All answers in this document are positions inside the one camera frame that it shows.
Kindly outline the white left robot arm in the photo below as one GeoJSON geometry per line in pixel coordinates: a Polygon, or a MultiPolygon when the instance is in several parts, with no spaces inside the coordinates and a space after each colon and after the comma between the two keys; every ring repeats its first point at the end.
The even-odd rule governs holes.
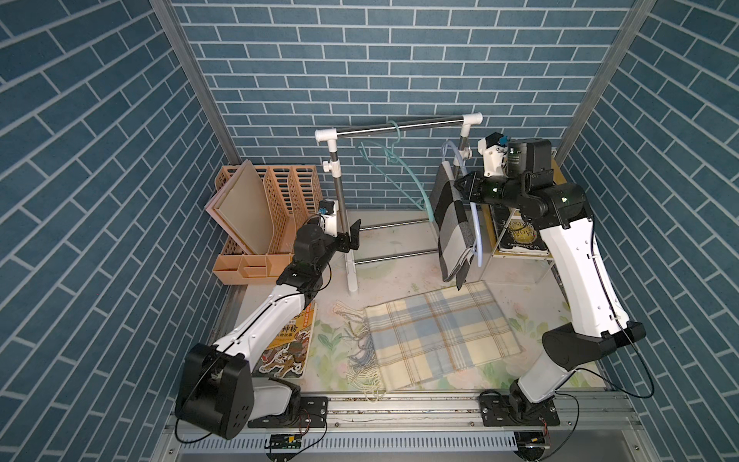
{"type": "Polygon", "coordinates": [[[250,317],[215,344],[197,344],[186,355],[174,415],[226,440],[248,424],[284,427],[300,416],[300,388],[286,380],[253,377],[263,352],[289,321],[325,289],[323,272],[337,252],[360,246],[361,223],[331,234],[327,218],[308,219],[296,232],[294,257],[250,317]]]}

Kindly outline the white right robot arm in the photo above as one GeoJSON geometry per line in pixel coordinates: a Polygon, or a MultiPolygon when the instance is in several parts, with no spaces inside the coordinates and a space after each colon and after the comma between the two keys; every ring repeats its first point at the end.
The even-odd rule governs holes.
{"type": "Polygon", "coordinates": [[[555,181],[552,144],[543,139],[510,141],[493,133],[477,149],[484,171],[464,175],[455,182],[456,190],[471,202],[519,211],[550,252],[571,308],[571,323],[543,334],[543,353],[509,388],[510,419],[538,425],[573,373],[618,348],[634,347],[645,338],[646,328],[629,319],[617,298],[600,257],[585,190],[555,181]]]}

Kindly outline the translucent blue clothes hanger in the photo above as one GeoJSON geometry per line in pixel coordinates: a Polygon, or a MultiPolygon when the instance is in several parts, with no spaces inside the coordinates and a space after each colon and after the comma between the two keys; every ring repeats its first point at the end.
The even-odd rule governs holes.
{"type": "MultiPolygon", "coordinates": [[[[457,179],[465,176],[469,173],[466,167],[466,161],[471,157],[471,150],[465,148],[460,151],[457,145],[452,140],[447,140],[442,145],[442,159],[446,160],[448,155],[453,155],[453,165],[459,169],[458,173],[455,173],[457,179]]],[[[473,256],[477,258],[477,267],[481,268],[483,264],[483,248],[482,248],[482,236],[480,230],[480,220],[477,211],[477,205],[473,202],[470,203],[471,218],[469,224],[471,230],[473,230],[473,236],[475,236],[475,246],[473,247],[473,256]]]]}

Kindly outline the black grey checkered scarf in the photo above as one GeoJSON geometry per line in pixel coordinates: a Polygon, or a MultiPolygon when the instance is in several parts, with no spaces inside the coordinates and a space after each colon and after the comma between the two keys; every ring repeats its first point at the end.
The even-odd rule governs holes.
{"type": "Polygon", "coordinates": [[[450,163],[442,161],[430,194],[438,255],[443,281],[455,282],[458,290],[466,283],[475,250],[475,233],[469,223],[460,192],[453,186],[450,163]]]}

